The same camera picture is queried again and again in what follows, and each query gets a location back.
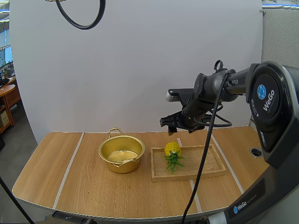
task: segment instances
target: pineapple leaves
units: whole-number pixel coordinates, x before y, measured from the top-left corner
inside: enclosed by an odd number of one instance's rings
[[[177,162],[177,165],[180,166],[180,167],[184,167],[185,165],[179,163],[179,161]]]
[[[180,150],[173,152],[169,151],[169,155],[165,155],[164,158],[167,161],[167,168],[165,170],[171,169],[172,174],[177,170],[178,166],[179,167],[184,167],[183,164],[181,164],[178,160],[179,159],[184,159],[183,156],[179,156]]]
[[[170,167],[172,167],[173,163],[169,163],[168,167],[166,168],[166,170],[168,170]]]

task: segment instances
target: robotic arm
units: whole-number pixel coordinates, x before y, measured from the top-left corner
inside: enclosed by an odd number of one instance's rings
[[[168,126],[169,135],[177,128],[190,133],[203,129],[210,119],[206,113],[216,103],[220,83],[228,73],[220,103],[246,94],[269,167],[226,210],[208,218],[211,224],[240,224],[279,202],[299,184],[299,69],[263,62],[236,73],[221,65],[210,76],[200,73],[193,89],[168,90],[166,99],[180,101],[183,109],[161,118],[160,124]]]

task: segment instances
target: floor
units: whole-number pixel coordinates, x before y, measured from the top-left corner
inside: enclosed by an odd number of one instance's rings
[[[19,102],[17,108],[12,110],[12,115],[15,126],[8,128],[2,134],[5,146],[0,151],[0,176],[9,189],[13,188],[23,167],[37,147],[22,102]],[[18,201],[33,221],[45,220],[45,216],[51,213],[49,210]],[[27,222],[27,220],[0,186],[0,223],[22,222]]]

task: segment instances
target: blue circular logo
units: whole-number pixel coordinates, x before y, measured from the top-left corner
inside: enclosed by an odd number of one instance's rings
[[[266,97],[266,88],[264,85],[259,85],[257,88],[257,95],[260,99],[265,99]]]
[[[234,213],[237,214],[238,213],[238,208],[235,206],[234,207]]]

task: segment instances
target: wooden tray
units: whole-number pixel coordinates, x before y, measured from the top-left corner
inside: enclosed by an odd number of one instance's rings
[[[151,148],[151,181],[165,182],[196,179],[204,147],[205,146],[181,147],[180,156],[185,157],[185,159],[181,159],[180,163],[184,164],[185,167],[177,167],[174,174],[172,174],[171,169],[165,170],[168,165],[164,158],[164,148]],[[217,151],[213,145],[210,145],[201,178],[225,175],[225,172],[226,169]]]

